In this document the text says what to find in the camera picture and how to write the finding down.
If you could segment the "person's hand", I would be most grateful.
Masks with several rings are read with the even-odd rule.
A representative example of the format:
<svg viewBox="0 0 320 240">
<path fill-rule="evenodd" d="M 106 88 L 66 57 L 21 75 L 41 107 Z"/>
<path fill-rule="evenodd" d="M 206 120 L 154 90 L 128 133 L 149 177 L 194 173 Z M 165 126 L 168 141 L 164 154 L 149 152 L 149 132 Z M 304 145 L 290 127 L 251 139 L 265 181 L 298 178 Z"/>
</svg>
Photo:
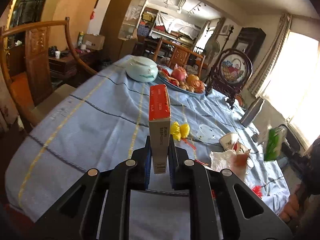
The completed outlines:
<svg viewBox="0 0 320 240">
<path fill-rule="evenodd" d="M 300 185 L 297 185 L 294 193 L 290 194 L 288 202 L 284 205 L 278 215 L 278 217 L 285 223 L 289 223 L 293 219 L 300 220 L 302 216 L 302 213 L 299 211 L 300 205 L 297 196 L 299 189 Z"/>
</svg>

